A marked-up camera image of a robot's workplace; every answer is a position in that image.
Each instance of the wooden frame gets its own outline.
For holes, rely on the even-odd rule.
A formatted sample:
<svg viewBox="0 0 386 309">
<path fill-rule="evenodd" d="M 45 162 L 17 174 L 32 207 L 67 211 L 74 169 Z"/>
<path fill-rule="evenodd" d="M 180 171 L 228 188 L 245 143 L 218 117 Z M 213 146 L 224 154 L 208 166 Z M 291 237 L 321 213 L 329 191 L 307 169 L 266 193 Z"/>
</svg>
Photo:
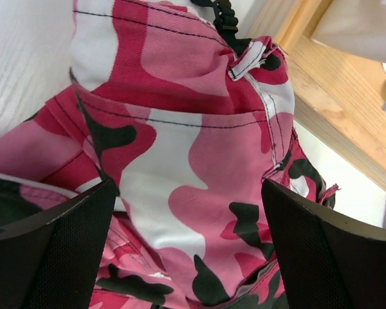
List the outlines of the wooden frame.
<svg viewBox="0 0 386 309">
<path fill-rule="evenodd" d="M 271 35 L 288 55 L 296 121 L 386 190 L 381 64 L 309 39 L 332 0 L 267 1 L 249 35 Z"/>
</svg>

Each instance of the black strap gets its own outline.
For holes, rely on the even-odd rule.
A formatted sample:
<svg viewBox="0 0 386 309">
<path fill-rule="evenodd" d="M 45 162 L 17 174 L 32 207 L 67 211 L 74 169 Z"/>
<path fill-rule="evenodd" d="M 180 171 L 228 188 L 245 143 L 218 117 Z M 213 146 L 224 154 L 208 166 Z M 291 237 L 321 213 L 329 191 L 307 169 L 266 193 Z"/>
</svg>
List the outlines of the black strap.
<svg viewBox="0 0 386 309">
<path fill-rule="evenodd" d="M 229 0 L 191 0 L 194 5 L 213 8 L 216 17 L 214 26 L 226 43 L 241 56 L 250 44 L 251 39 L 236 39 L 239 31 L 239 20 L 235 17 Z"/>
</svg>

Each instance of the strap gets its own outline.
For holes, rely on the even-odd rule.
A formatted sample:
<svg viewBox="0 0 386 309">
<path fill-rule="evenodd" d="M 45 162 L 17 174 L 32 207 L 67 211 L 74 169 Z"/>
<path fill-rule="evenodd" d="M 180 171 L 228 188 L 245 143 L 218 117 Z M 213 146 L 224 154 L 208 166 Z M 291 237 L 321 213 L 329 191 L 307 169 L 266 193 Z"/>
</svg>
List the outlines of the strap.
<svg viewBox="0 0 386 309">
<path fill-rule="evenodd" d="M 229 0 L 191 0 L 194 5 L 213 8 L 216 17 L 214 26 L 220 36 L 240 57 L 250 44 L 251 39 L 236 39 L 239 20 L 235 17 Z"/>
</svg>

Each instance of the white surface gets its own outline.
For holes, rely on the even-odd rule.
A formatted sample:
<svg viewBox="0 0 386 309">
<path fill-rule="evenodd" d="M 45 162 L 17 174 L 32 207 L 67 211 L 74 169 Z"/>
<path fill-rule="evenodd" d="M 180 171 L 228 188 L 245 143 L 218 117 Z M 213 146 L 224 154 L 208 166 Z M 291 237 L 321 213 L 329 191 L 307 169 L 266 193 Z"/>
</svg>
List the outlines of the white surface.
<svg viewBox="0 0 386 309">
<path fill-rule="evenodd" d="M 246 33 L 260 0 L 232 0 Z M 68 85 L 71 0 L 0 0 L 0 136 Z M 336 209 L 373 225 L 383 221 L 385 193 L 300 126 L 300 141 L 329 185 Z"/>
</svg>

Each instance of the white cloth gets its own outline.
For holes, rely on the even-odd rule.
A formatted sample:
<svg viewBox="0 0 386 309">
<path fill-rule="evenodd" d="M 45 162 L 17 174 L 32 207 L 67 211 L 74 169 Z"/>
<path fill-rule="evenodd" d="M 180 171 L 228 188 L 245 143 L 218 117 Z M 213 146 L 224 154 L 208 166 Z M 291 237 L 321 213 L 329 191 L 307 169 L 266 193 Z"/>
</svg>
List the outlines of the white cloth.
<svg viewBox="0 0 386 309">
<path fill-rule="evenodd" d="M 312 39 L 386 63 L 386 0 L 334 0 Z M 386 211 L 383 227 L 386 228 Z"/>
</svg>

